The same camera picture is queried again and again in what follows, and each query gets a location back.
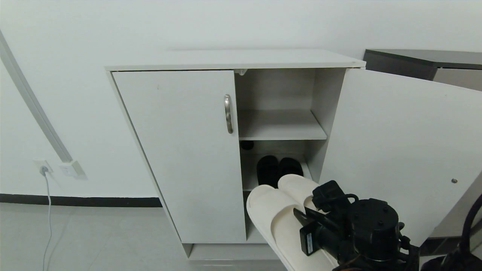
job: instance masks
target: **cable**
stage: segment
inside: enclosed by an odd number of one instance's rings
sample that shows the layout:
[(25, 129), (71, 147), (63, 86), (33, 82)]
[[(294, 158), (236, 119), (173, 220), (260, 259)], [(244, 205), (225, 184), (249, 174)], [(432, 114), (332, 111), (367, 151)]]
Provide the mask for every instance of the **cable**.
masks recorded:
[(459, 247), (463, 254), (470, 253), (470, 228), (474, 222), (475, 216), (477, 215), (479, 209), (482, 206), (482, 194), (475, 201), (474, 205), (469, 210), (467, 217), (465, 218), (464, 227), (462, 229), (462, 240), (460, 241)]
[(50, 239), (52, 239), (52, 223), (50, 222), (50, 208), (52, 207), (52, 200), (50, 199), (49, 180), (47, 179), (46, 172), (49, 172), (49, 169), (46, 166), (40, 167), (40, 174), (42, 174), (42, 176), (45, 178), (45, 183), (47, 184), (47, 197), (49, 198), (49, 232), (50, 232), (47, 246), (45, 247), (45, 251), (43, 252), (42, 271), (45, 271), (45, 256), (47, 255), (47, 248), (49, 248)]

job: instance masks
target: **white wall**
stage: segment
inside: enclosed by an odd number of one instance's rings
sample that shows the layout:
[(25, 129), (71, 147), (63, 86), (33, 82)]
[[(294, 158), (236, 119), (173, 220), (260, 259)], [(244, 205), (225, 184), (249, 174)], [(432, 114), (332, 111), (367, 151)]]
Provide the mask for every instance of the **white wall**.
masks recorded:
[(0, 27), (51, 123), (86, 172), (64, 177), (4, 68), (1, 193), (157, 196), (104, 66), (158, 64), (163, 50), (320, 47), (482, 51), (482, 1), (2, 0)]

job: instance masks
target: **cabinet door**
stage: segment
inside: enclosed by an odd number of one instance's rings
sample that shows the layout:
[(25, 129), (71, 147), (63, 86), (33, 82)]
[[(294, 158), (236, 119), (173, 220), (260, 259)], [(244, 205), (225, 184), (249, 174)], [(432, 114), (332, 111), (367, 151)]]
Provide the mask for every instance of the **cabinet door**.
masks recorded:
[(387, 201), (421, 245), (481, 173), (481, 118), (481, 92), (348, 69), (320, 183)]
[(114, 72), (114, 78), (182, 242), (245, 242), (233, 71)]

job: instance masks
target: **white cabinet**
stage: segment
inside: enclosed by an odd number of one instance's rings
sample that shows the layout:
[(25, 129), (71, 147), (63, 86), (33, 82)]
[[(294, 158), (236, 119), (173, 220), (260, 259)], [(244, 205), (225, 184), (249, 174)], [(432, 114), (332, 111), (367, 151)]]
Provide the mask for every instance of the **white cabinet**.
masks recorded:
[[(416, 245), (482, 170), (481, 92), (367, 71), (363, 61), (323, 50), (165, 59), (107, 69), (175, 230), (197, 244), (196, 255), (214, 244), (228, 255), (232, 244), (265, 243), (243, 202), (264, 155), (296, 158), (308, 178), (386, 200)], [(240, 149), (241, 140), (254, 148)]]

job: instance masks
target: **floor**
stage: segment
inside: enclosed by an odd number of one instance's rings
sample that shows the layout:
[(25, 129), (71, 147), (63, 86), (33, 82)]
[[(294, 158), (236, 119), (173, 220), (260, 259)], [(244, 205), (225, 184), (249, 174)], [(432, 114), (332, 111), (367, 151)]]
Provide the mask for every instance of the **floor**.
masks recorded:
[[(41, 270), (47, 210), (0, 203), (0, 270)], [(53, 206), (52, 232), (49, 271), (286, 270), (273, 260), (188, 261), (162, 208)]]

